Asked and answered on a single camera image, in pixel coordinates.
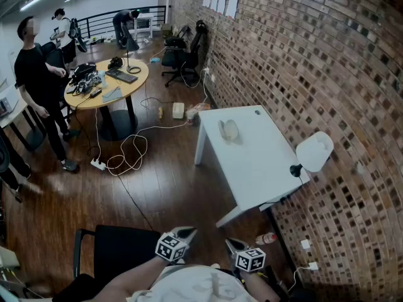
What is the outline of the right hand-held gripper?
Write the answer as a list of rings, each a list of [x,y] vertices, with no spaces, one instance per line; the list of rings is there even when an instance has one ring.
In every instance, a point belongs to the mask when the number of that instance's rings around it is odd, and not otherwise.
[[[255,272],[264,267],[266,254],[259,248],[250,249],[242,240],[226,238],[225,244],[229,255],[234,258],[235,267],[245,272]]]

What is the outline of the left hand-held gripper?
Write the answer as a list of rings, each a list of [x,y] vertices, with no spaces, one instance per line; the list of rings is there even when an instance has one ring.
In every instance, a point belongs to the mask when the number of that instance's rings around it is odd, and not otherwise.
[[[157,241],[155,254],[170,264],[176,264],[184,257],[188,246],[197,233],[197,229],[192,226],[179,226],[171,231],[161,235]]]

